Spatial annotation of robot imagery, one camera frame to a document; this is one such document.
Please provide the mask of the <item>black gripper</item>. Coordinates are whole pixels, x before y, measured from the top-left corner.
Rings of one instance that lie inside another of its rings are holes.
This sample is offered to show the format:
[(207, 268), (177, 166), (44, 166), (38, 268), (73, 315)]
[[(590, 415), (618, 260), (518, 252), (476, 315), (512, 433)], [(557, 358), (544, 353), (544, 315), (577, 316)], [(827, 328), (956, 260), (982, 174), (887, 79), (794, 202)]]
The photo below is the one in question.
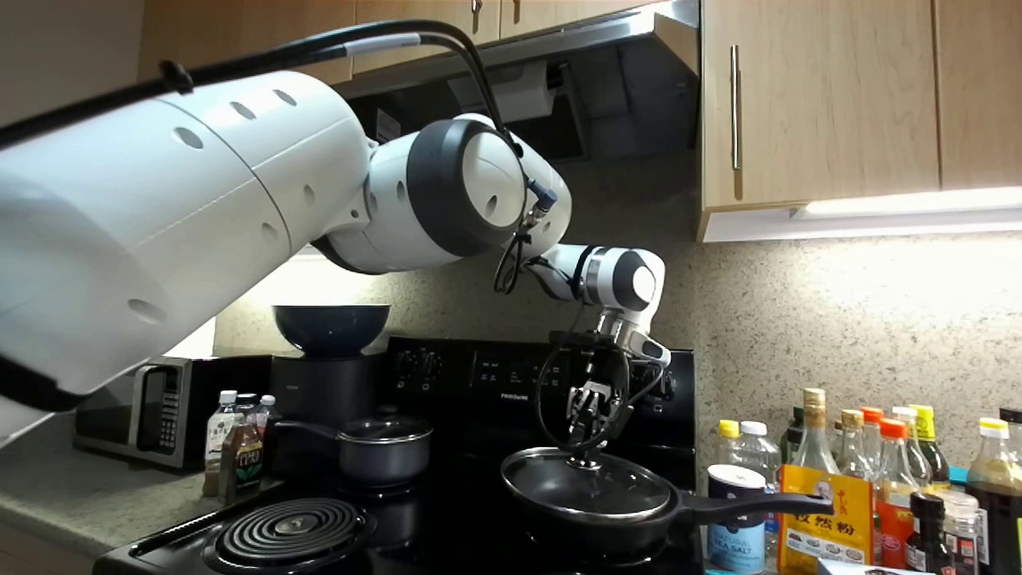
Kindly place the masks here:
[(601, 422), (594, 451), (605, 451), (613, 422), (624, 422), (633, 404), (658, 388), (671, 367), (671, 353), (624, 316), (596, 328), (557, 334), (554, 354), (581, 364), (581, 378), (565, 389), (571, 455), (588, 455), (590, 422)]

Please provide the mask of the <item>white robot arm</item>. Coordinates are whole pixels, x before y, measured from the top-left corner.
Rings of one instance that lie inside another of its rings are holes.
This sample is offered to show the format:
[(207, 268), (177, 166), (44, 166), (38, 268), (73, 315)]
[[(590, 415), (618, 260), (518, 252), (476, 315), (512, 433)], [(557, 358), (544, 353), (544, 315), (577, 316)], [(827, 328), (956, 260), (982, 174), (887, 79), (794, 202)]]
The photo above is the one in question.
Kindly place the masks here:
[(314, 246), (360, 275), (487, 252), (601, 315), (626, 370), (652, 339), (664, 263), (565, 236), (571, 193), (483, 112), (377, 143), (306, 73), (258, 73), (11, 126), (0, 147), (0, 443), (159, 358)]

